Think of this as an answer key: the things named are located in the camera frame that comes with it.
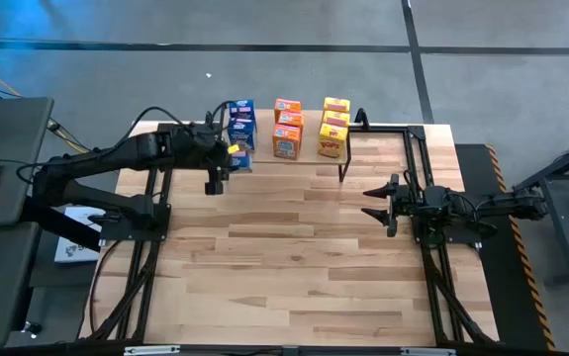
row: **white paper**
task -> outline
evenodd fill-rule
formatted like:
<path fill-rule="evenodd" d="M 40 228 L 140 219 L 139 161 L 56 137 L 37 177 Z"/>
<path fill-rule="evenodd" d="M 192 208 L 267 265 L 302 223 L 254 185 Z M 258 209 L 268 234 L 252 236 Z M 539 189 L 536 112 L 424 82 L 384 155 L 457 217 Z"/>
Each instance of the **white paper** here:
<path fill-rule="evenodd" d="M 88 208 L 88 207 L 67 207 L 64 214 L 80 223 L 88 225 L 96 231 L 101 231 L 102 227 L 96 223 L 92 223 L 88 217 L 93 215 L 103 215 L 105 212 L 101 209 Z M 57 242 L 57 249 L 55 250 L 55 262 L 58 263 L 71 263 L 71 262 L 86 262 L 97 261 L 99 253 L 85 248 L 69 241 L 67 238 L 60 237 Z"/>

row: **gray floor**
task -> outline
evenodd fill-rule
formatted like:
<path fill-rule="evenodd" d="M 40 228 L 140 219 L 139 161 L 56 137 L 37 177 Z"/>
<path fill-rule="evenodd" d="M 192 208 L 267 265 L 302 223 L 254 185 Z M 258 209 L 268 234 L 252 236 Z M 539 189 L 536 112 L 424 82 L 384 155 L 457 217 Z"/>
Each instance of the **gray floor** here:
<path fill-rule="evenodd" d="M 411 3 L 420 45 L 569 47 L 569 1 Z M 400 0 L 0 0 L 0 38 L 408 44 Z M 569 147 L 569 56 L 423 55 L 423 65 L 435 122 L 451 124 L 457 142 L 494 145 L 509 185 Z M 323 97 L 342 96 L 375 122 L 423 121 L 411 58 L 402 53 L 0 49 L 0 77 L 23 95 L 53 97 L 53 116 L 87 145 L 115 141 L 150 105 L 195 120 L 229 98 L 267 108 L 281 96 L 318 109 Z M 49 136 L 41 159 L 65 152 Z M 113 189 L 116 175 L 89 182 Z M 550 221 L 524 222 L 522 237 L 538 280 L 565 271 Z M 556 345 L 569 351 L 569 286 L 540 288 Z M 35 298 L 39 320 L 68 325 L 41 342 L 74 337 L 80 320 L 68 306 L 81 308 L 80 289 L 51 288 Z M 22 342 L 14 335 L 10 344 Z"/>

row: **small box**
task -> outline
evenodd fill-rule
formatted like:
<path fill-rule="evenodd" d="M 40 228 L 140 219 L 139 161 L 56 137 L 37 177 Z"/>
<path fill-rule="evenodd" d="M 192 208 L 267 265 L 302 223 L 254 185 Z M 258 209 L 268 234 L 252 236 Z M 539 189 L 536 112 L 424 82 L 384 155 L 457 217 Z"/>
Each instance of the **small box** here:
<path fill-rule="evenodd" d="M 273 129 L 273 155 L 281 158 L 297 159 L 300 153 L 302 133 L 299 128 L 275 125 Z"/>
<path fill-rule="evenodd" d="M 255 150 L 257 138 L 255 120 L 230 119 L 227 133 L 231 144 L 237 144 L 242 150 Z"/>
<path fill-rule="evenodd" d="M 232 153 L 232 172 L 251 173 L 252 171 L 251 155 L 247 151 Z"/>
<path fill-rule="evenodd" d="M 350 114 L 339 113 L 332 110 L 324 111 L 324 118 L 322 119 L 322 124 L 329 124 L 334 126 L 339 126 L 342 128 L 347 128 L 350 123 Z"/>
<path fill-rule="evenodd" d="M 350 101 L 327 97 L 324 100 L 324 111 L 331 110 L 340 113 L 350 113 Z"/>
<path fill-rule="evenodd" d="M 255 109 L 251 99 L 236 100 L 236 104 L 229 105 L 229 115 L 232 119 L 255 120 Z"/>
<path fill-rule="evenodd" d="M 331 158 L 340 158 L 343 155 L 347 128 L 329 124 L 322 124 L 317 152 Z"/>
<path fill-rule="evenodd" d="M 301 113 L 302 103 L 294 100 L 277 99 L 275 100 L 275 123 L 280 118 L 280 113 L 287 111 L 290 113 Z"/>
<path fill-rule="evenodd" d="M 280 113 L 277 124 L 300 128 L 300 134 L 304 134 L 304 114 L 302 113 L 283 111 Z"/>

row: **gray desk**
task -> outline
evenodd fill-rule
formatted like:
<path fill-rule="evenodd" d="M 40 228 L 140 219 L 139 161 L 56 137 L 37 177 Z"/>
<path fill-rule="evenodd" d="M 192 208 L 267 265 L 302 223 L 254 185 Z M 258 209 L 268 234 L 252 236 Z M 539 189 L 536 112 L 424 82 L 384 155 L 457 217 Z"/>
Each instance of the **gray desk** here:
<path fill-rule="evenodd" d="M 0 100 L 0 158 L 36 162 L 52 106 L 48 98 Z M 39 239 L 37 224 L 14 223 L 28 189 L 16 167 L 1 164 L 0 172 L 0 347 L 23 321 L 19 309 Z"/>

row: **yellow cereal box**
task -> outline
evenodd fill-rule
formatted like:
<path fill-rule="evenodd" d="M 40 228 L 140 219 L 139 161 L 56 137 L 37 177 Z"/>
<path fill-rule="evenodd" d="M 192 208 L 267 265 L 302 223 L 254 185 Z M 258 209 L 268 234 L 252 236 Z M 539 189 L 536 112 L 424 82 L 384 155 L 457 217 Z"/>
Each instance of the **yellow cereal box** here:
<path fill-rule="evenodd" d="M 300 134 L 304 134 L 304 114 L 283 111 L 280 113 L 277 124 L 300 128 Z"/>
<path fill-rule="evenodd" d="M 302 134 L 299 128 L 275 125 L 273 129 L 273 155 L 281 158 L 297 159 L 300 153 Z"/>
<path fill-rule="evenodd" d="M 347 128 L 342 128 L 330 124 L 322 124 L 320 129 L 320 141 L 317 152 L 332 158 L 340 158 L 343 155 L 345 140 L 347 138 Z"/>
<path fill-rule="evenodd" d="M 275 124 L 280 118 L 280 113 L 287 111 L 289 113 L 301 113 L 302 103 L 294 100 L 277 99 L 275 100 Z"/>
<path fill-rule="evenodd" d="M 324 100 L 324 111 L 331 110 L 340 113 L 350 112 L 350 101 L 345 99 L 337 99 L 327 97 Z"/>
<path fill-rule="evenodd" d="M 324 119 L 322 120 L 322 124 L 330 124 L 342 128 L 347 128 L 349 123 L 350 114 L 334 112 L 332 110 L 324 111 Z"/>

